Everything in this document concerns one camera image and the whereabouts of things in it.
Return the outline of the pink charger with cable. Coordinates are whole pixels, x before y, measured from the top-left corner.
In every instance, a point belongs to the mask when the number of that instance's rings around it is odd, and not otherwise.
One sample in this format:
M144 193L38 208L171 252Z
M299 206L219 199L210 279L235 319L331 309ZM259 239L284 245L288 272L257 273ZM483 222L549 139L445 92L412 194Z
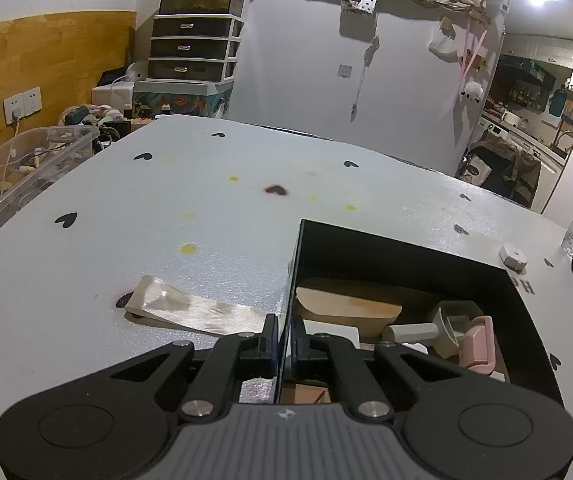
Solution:
M490 376L495 371L495 331L492 318L477 316L460 339L459 365L480 375Z

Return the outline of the black cardboard box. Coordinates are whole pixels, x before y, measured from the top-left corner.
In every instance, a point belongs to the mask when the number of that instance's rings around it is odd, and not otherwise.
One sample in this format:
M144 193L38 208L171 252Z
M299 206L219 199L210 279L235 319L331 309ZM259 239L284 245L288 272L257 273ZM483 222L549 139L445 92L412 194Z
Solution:
M563 402L549 352L506 270L402 240L301 220L287 313L295 306L296 287L307 278L373 286L379 301L393 298L396 288L409 289L401 311L405 321L419 321L440 301L472 301L492 317L510 381Z

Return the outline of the small white hexagonal object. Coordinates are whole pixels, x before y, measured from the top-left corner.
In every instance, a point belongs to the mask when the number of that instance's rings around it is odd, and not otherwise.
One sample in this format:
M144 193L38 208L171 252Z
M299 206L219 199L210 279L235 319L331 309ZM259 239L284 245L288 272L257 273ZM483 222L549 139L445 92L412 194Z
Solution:
M513 244L504 243L499 250L501 262L509 269L521 273L528 264L526 255Z

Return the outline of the brown rounded cardboard piece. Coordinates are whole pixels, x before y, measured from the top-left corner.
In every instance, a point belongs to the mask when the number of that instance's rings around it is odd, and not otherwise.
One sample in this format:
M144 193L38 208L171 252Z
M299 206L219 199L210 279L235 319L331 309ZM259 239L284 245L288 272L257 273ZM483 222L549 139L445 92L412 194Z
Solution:
M307 320L357 327L362 338L381 336L402 312L399 304L298 287L295 307Z

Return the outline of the small white box in box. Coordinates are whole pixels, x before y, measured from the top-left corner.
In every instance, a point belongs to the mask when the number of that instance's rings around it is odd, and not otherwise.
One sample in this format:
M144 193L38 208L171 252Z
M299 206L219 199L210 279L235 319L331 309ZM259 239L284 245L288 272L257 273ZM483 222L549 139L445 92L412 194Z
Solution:
M359 330L355 326L338 325L312 320L306 320L301 316L296 316L296 321L303 323L303 331L310 336L315 334L329 334L343 337L349 340L356 349L360 349Z

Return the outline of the colourful patterned cabinet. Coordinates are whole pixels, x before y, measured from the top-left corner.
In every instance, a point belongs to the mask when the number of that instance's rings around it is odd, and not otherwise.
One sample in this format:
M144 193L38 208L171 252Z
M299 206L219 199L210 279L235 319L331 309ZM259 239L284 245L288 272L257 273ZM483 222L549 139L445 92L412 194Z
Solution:
M153 118L157 115L221 117L229 107L233 81L182 82L143 80L134 84L134 114Z

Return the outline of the clear plastic storage bin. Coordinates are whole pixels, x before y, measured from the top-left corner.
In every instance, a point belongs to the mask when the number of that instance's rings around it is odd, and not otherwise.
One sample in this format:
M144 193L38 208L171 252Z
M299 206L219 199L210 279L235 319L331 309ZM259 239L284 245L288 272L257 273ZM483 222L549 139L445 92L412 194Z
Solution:
M30 129L0 146L0 228L50 185L94 155L94 126Z

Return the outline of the white plush toy hanging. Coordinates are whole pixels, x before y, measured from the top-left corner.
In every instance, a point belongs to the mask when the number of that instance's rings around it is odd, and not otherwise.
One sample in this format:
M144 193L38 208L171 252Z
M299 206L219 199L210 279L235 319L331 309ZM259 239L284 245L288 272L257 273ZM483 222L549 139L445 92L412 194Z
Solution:
M479 82L469 80L461 90L461 96L463 99L479 103L483 99L484 88Z

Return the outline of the white drawer unit dark drawers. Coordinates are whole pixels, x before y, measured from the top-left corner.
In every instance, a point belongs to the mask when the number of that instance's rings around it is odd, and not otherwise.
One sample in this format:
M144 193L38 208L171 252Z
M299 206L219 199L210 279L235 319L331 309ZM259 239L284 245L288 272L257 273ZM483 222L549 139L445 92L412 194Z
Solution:
M155 15L149 78L204 84L233 80L243 27L233 14Z

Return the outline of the white wall socket plate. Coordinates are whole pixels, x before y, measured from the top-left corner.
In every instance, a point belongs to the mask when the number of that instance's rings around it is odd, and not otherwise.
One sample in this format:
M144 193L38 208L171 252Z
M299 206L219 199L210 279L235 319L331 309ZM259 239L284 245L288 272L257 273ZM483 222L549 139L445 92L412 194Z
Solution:
M4 121L11 125L18 120L36 114L42 110L41 89L35 87L17 93L3 101Z

